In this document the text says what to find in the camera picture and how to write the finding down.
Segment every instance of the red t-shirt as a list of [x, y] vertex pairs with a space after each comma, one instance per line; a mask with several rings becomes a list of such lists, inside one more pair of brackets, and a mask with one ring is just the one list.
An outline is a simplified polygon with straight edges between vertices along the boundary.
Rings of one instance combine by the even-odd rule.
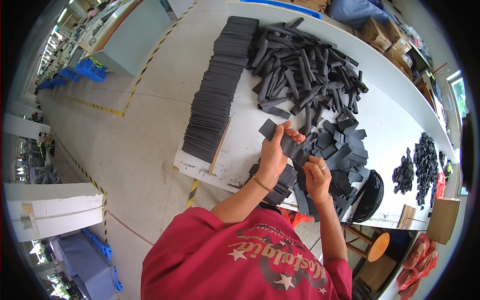
[[144, 260], [151, 299], [351, 299], [347, 261], [324, 266], [273, 210], [255, 208], [226, 227], [195, 207], [176, 216]]

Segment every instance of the yellow black hazard tape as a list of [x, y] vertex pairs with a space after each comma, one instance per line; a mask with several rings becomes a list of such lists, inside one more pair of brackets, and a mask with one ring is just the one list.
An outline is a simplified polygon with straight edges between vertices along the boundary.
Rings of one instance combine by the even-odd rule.
[[195, 194], [197, 193], [198, 183], [200, 181], [198, 179], [193, 179], [192, 188], [190, 189], [190, 195], [188, 196], [187, 207], [185, 210], [189, 209], [193, 205], [193, 199], [195, 198]]
[[165, 33], [165, 36], [162, 38], [162, 40], [160, 41], [160, 43], [158, 43], [158, 46], [155, 48], [155, 50], [153, 51], [152, 55], [150, 56], [150, 58], [147, 60], [142, 72], [140, 73], [140, 76], [138, 77], [138, 80], [137, 82], [135, 83], [135, 86], [133, 87], [133, 90], [132, 92], [130, 93], [130, 96], [128, 97], [128, 101], [127, 101], [127, 105], [125, 106], [125, 109], [123, 111], [118, 111], [116, 109], [111, 109], [111, 108], [107, 108], [105, 106], [101, 106], [101, 105], [97, 105], [97, 104], [93, 104], [93, 103], [90, 103], [90, 102], [86, 102], [86, 101], [83, 101], [83, 100], [80, 100], [80, 99], [77, 99], [77, 98], [74, 98], [74, 97], [67, 97], [68, 99], [70, 100], [73, 100], [77, 103], [80, 103], [80, 104], [84, 104], [84, 105], [87, 105], [89, 107], [92, 107], [92, 108], [96, 108], [96, 109], [99, 109], [101, 111], [104, 111], [104, 112], [108, 112], [108, 113], [111, 113], [111, 114], [114, 114], [116, 116], [119, 116], [119, 117], [125, 117], [125, 113], [127, 112], [127, 109], [128, 107], [130, 106], [130, 103], [132, 102], [132, 98], [133, 98], [133, 94], [135, 94], [135, 91], [137, 90], [137, 87], [138, 87], [138, 84], [140, 83], [140, 81], [142, 80], [142, 77], [145, 73], [145, 71], [147, 70], [148, 68], [148, 64], [152, 61], [153, 57], [155, 56], [156, 52], [158, 51], [158, 49], [160, 48], [160, 46], [162, 45], [163, 41], [165, 41], [165, 39], [167, 38], [167, 36], [170, 34], [170, 32], [172, 32], [173, 28], [175, 28], [175, 26], [177, 26], [177, 24], [180, 22], [181, 19], [183, 19], [183, 17], [192, 9], [192, 7], [197, 3], [198, 1], [195, 1], [189, 8], [187, 8], [187, 10], [180, 16], [180, 18], [172, 25], [172, 27], [167, 31], [167, 33]]
[[65, 153], [70, 157], [70, 159], [74, 162], [74, 164], [82, 171], [82, 173], [87, 176], [88, 180], [95, 185], [95, 187], [101, 191], [104, 195], [103, 197], [103, 230], [105, 233], [105, 244], [108, 243], [107, 240], [107, 191], [104, 190], [98, 183], [95, 182], [95, 180], [92, 179], [92, 177], [84, 170], [83, 167], [80, 166], [80, 164], [77, 162], [77, 160], [70, 154], [68, 151], [67, 147], [60, 141], [58, 137], [55, 138], [55, 141], [58, 142], [58, 145], [65, 151]]

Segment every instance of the hand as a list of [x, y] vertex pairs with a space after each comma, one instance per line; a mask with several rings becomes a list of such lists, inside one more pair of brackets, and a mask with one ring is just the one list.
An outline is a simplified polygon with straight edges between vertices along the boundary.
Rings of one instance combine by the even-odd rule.
[[288, 134], [298, 144], [305, 141], [305, 135], [295, 129], [288, 129], [291, 125], [292, 121], [277, 125], [272, 141], [264, 139], [262, 144], [260, 167], [255, 176], [270, 189], [276, 185], [278, 177], [287, 165], [287, 156], [283, 154], [282, 147], [280, 147], [283, 133]]
[[315, 204], [322, 204], [332, 199], [328, 193], [332, 175], [322, 157], [310, 156], [303, 166], [307, 191]]

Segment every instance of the bracelet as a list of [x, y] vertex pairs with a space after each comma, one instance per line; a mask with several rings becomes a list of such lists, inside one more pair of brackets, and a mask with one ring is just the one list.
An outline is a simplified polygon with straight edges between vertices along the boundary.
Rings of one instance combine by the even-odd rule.
[[258, 178], [257, 178], [255, 175], [253, 175], [252, 178], [255, 179], [255, 181], [256, 181], [258, 184], [260, 184], [261, 187], [263, 187], [264, 189], [266, 189], [266, 190], [269, 191], [269, 192], [273, 192], [273, 189], [269, 189], [269, 188], [267, 188], [266, 186], [264, 186], [264, 184], [261, 183], [260, 180], [258, 180]]

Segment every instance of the red plastic bag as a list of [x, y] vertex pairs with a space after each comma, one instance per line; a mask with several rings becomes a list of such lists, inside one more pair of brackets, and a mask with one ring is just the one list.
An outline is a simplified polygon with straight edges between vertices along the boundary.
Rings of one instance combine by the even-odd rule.
[[445, 174], [443, 172], [440, 172], [437, 176], [437, 191], [435, 192], [435, 198], [440, 198], [444, 196], [445, 186]]
[[408, 288], [400, 291], [400, 300], [407, 300], [412, 298], [419, 287], [420, 279], [417, 279]]
[[415, 241], [410, 253], [403, 262], [405, 269], [413, 269], [418, 261], [425, 257], [428, 247], [430, 246], [430, 240], [425, 233], [421, 233], [419, 238]]
[[438, 252], [434, 241], [430, 242], [427, 254], [424, 258], [420, 259], [414, 270], [418, 272], [419, 278], [426, 277], [430, 273], [430, 270], [437, 266]]
[[399, 290], [404, 290], [414, 283], [418, 278], [417, 270], [403, 269], [396, 278], [396, 286]]
[[294, 212], [289, 209], [279, 207], [278, 208], [282, 213], [282, 216], [292, 224], [293, 227], [300, 224], [301, 222], [310, 222], [313, 220], [312, 216], [306, 216], [305, 214], [301, 215], [299, 212]]

